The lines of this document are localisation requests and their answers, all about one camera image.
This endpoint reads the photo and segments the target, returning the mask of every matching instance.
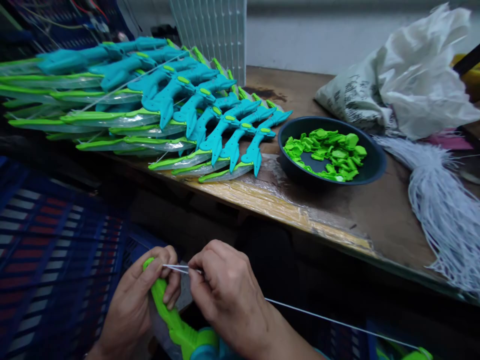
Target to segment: hand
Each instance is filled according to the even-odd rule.
[[[143,271],[144,262],[155,258]],[[122,276],[113,294],[100,339],[88,353],[88,359],[128,359],[139,339],[151,326],[148,293],[160,277],[168,277],[163,302],[173,309],[180,296],[181,276],[163,264],[177,264],[172,246],[154,247],[143,254]]]
[[[237,354],[250,360],[323,359],[265,300],[244,253],[212,240],[188,266],[204,272],[188,270],[195,303]]]

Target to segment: wall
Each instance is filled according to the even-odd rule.
[[[157,24],[175,25],[166,0],[118,2],[134,35]],[[248,65],[337,74],[385,43],[396,29],[426,17],[441,0],[250,0],[247,7]],[[473,10],[470,34],[455,44],[469,52],[480,43],[480,4],[451,1]],[[135,18],[142,28],[134,26]]]

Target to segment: workbench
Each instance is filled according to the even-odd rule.
[[[303,116],[334,117],[313,100],[317,89],[332,78],[248,66],[244,89],[272,100],[285,111],[293,110],[289,121]],[[280,127],[273,130],[278,133]],[[241,142],[240,155],[248,144],[248,140]],[[151,158],[116,158],[154,177],[168,178],[219,202],[313,234],[319,242],[437,291],[456,294],[441,275],[426,268],[436,258],[411,210],[407,192],[410,172],[393,157],[387,155],[386,172],[373,183],[329,187],[312,193],[286,177],[277,161],[277,138],[262,143],[260,148],[262,166],[258,178],[250,172],[231,181],[203,184],[195,177],[175,177],[169,170],[150,171]],[[480,194],[480,186],[469,189]]]

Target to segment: white plastic bag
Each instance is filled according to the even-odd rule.
[[[480,119],[450,68],[452,45],[470,27],[470,11],[443,4],[321,87],[315,99],[340,119],[371,133],[425,138]]]

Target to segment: pink object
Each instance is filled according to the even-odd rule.
[[[442,132],[430,135],[425,139],[430,144],[440,145],[448,150],[473,150],[474,148],[463,136],[454,134],[454,128],[447,128]]]

